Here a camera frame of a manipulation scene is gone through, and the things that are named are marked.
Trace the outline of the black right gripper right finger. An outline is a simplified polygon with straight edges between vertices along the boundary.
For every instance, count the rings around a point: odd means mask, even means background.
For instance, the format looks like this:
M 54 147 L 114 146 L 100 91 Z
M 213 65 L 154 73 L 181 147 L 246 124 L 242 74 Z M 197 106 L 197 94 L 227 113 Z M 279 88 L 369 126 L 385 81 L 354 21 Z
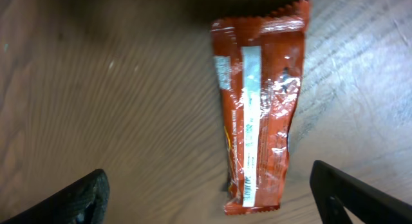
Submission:
M 351 223 L 347 210 L 364 223 L 411 223 L 411 205 L 316 160 L 310 188 L 323 223 Z

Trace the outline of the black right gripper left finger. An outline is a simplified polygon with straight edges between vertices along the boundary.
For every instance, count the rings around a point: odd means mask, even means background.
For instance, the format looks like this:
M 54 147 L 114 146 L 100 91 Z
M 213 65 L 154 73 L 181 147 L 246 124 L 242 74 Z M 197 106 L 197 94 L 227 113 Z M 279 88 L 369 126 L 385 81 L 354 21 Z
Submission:
M 102 224 L 109 193 L 106 173 L 96 169 L 3 224 Z

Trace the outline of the red Top chocolate bar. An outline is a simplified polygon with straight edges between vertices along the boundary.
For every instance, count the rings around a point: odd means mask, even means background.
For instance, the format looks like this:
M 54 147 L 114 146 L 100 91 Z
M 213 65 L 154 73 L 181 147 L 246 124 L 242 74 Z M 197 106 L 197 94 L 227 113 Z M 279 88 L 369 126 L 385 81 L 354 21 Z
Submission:
M 310 10 L 310 0 L 248 0 L 212 23 L 229 163 L 226 215 L 280 206 Z

